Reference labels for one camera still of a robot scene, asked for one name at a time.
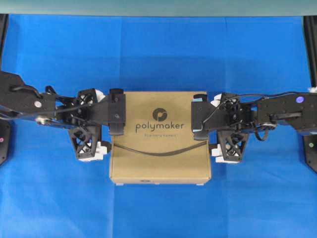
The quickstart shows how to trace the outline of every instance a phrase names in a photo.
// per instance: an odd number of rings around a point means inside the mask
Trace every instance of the black bracket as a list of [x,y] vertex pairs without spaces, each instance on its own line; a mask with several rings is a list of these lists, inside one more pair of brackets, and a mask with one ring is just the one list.
[[317,135],[305,135],[303,138],[306,164],[317,173]]

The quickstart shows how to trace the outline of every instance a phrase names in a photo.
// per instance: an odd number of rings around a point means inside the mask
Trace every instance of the black cable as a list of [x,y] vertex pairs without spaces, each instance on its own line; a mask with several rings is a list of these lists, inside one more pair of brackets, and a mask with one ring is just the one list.
[[40,98],[40,99],[43,98],[43,96],[39,93],[39,91],[35,87],[29,86],[29,85],[22,85],[22,86],[16,86],[11,88],[11,91],[13,92],[19,91],[19,90],[29,90],[34,92],[37,98]]
[[7,118],[0,117],[0,119],[1,120],[14,120],[14,119],[19,119],[19,118],[24,118],[24,117],[34,117],[34,116],[52,114],[52,113],[54,113],[54,114],[55,113],[65,113],[65,112],[71,112],[71,111],[81,109],[81,108],[92,107],[92,106],[95,106],[96,104],[104,103],[104,102],[106,102],[106,101],[101,101],[101,102],[92,103],[92,104],[83,104],[83,105],[75,106],[72,108],[58,109],[58,110],[54,110],[54,111],[41,111],[41,112],[37,112],[37,113],[20,114],[20,115],[17,115],[15,117],[7,117]]

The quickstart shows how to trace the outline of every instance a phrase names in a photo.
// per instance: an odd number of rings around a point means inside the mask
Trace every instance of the black metal frame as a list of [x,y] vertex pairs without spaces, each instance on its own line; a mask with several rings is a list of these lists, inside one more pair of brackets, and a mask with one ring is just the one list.
[[[6,32],[8,28],[8,14],[0,14],[0,70],[2,63],[2,53]],[[0,120],[0,164],[7,159],[9,141],[11,135],[11,125],[7,121]]]
[[[311,85],[317,86],[317,16],[304,16],[304,32]],[[303,136],[306,164],[317,173],[317,135]]]

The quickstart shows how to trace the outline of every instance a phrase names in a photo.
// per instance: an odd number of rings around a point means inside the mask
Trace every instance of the wire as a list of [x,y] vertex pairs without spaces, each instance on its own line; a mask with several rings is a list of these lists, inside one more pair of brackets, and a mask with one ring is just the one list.
[[230,100],[237,99],[237,98],[241,98],[241,97],[268,97],[268,98],[273,98],[273,97],[279,97],[279,96],[284,96],[284,95],[288,95],[288,94],[309,94],[309,93],[301,93],[301,92],[289,91],[289,92],[278,93],[278,94],[252,93],[252,94],[242,94],[242,95],[237,95],[237,96],[230,97],[230,98],[224,100],[223,102],[221,102],[221,103],[206,117],[206,119],[204,119],[204,120],[202,121],[202,129],[204,128],[204,124],[212,118],[212,116],[215,114],[215,112],[216,112],[222,105],[224,105],[226,102],[228,102],[228,101],[230,101]]
[[34,117],[34,116],[39,116],[39,115],[44,115],[44,114],[52,114],[52,113],[65,113],[65,112],[71,112],[74,110],[78,110],[81,108],[86,108],[86,107],[92,107],[95,106],[96,104],[104,103],[106,101],[101,101],[97,103],[92,103],[92,104],[83,104],[79,106],[75,106],[73,108],[66,108],[66,109],[58,109],[58,110],[53,110],[53,111],[42,111],[42,112],[37,112],[37,113],[29,113],[29,114],[20,114],[15,117],[0,117],[1,120],[14,120],[14,119],[19,119],[19,118],[24,118],[24,117]]

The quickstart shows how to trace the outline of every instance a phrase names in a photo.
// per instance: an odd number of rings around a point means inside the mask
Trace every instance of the blue cloth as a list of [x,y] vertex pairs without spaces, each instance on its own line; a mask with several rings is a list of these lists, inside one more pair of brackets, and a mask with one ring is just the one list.
[[[306,57],[300,17],[11,15],[2,66],[67,96],[93,87],[213,96],[306,91]],[[77,162],[66,131],[16,121],[0,168],[0,238],[317,236],[317,175],[291,127],[266,142],[251,135],[238,165],[211,160],[205,186],[114,186],[109,155]]]

